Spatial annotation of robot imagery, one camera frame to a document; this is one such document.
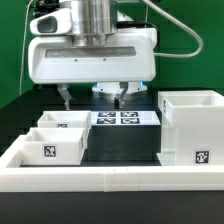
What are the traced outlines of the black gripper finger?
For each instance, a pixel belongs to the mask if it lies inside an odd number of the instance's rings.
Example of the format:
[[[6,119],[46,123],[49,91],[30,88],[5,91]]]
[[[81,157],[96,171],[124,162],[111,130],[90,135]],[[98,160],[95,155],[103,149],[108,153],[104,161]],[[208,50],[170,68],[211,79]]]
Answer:
[[[125,94],[128,91],[129,84],[127,82],[120,82],[119,83],[120,88],[122,89],[122,92],[119,96],[114,98],[114,108],[115,109],[122,109],[124,106],[124,97]]]

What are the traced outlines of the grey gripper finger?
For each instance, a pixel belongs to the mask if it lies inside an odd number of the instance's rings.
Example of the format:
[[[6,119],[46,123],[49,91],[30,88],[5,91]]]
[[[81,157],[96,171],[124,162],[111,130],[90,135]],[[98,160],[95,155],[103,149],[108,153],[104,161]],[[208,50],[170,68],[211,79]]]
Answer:
[[[68,91],[68,86],[66,84],[58,84],[57,89],[58,89],[60,95],[62,96],[62,98],[65,101],[65,108],[67,110],[69,110],[70,109],[71,95]]]

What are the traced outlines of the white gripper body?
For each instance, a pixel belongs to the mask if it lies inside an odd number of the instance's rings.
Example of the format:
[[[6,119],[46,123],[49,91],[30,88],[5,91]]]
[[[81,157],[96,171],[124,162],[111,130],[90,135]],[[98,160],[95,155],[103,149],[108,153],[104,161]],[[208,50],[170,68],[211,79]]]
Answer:
[[[104,46],[76,47],[68,36],[36,37],[29,76],[38,84],[138,82],[155,77],[154,28],[120,29]]]

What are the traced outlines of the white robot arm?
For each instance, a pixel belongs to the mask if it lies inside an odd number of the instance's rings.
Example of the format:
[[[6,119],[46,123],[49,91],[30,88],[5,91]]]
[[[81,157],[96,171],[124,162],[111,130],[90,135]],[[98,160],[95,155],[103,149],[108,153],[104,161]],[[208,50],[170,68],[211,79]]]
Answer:
[[[30,31],[28,69],[36,84],[55,84],[65,101],[72,83],[94,83],[93,90],[124,97],[155,77],[157,30],[122,21],[116,0],[37,0]]]

